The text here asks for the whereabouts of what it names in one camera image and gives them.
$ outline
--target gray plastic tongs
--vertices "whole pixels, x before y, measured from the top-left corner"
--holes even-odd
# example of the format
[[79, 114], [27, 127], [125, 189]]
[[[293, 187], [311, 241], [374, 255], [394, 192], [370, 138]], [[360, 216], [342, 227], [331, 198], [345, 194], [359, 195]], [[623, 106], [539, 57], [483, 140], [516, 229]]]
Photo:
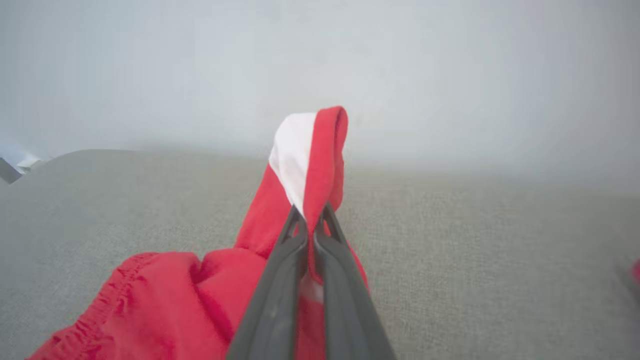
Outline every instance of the gray plastic tongs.
[[[324, 221], [330, 236], [323, 231]], [[293, 206], [229, 346], [227, 360], [294, 358], [298, 285], [307, 269], [310, 246], [307, 233], [305, 219]], [[326, 358], [396, 360], [329, 204], [316, 226], [313, 246], [316, 271], [324, 281]]]

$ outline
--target white stripe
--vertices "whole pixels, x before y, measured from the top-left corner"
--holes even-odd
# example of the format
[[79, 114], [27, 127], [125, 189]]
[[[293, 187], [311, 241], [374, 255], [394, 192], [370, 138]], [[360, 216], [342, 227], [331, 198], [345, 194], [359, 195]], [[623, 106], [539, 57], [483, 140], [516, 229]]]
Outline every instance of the white stripe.
[[284, 119], [273, 142], [269, 166], [287, 198], [304, 217], [305, 186], [316, 113], [292, 114]]

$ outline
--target red and white cloth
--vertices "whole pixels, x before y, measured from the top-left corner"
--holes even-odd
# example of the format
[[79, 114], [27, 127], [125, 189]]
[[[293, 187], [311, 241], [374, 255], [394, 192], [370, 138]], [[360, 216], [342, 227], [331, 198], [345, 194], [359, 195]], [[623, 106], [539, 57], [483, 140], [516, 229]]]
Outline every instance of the red and white cloth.
[[[55, 332], [30, 359], [222, 360], [291, 205], [310, 234], [327, 202], [340, 206], [347, 124], [339, 106], [287, 117], [233, 248], [214, 250], [202, 261], [186, 252], [129, 258], [75, 324]], [[301, 287], [296, 359], [324, 359], [321, 280], [312, 251]]]

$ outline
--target gray fabric surface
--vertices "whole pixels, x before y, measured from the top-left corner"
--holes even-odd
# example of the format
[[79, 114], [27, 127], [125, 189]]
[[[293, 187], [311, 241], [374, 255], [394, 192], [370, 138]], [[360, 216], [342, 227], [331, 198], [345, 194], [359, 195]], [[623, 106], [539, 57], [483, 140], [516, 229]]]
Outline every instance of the gray fabric surface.
[[[0, 192], [0, 353], [144, 251], [229, 247], [264, 160], [81, 151]], [[337, 212], [400, 359], [639, 359], [640, 200], [348, 169]]]

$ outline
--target white wall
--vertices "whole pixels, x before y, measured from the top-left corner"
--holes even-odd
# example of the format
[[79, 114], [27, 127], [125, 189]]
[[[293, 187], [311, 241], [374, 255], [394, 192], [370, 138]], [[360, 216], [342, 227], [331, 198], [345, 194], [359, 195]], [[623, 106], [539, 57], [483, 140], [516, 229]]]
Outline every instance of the white wall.
[[352, 163], [640, 193], [638, 1], [5, 0], [0, 27], [0, 132], [41, 157], [266, 158], [342, 104]]

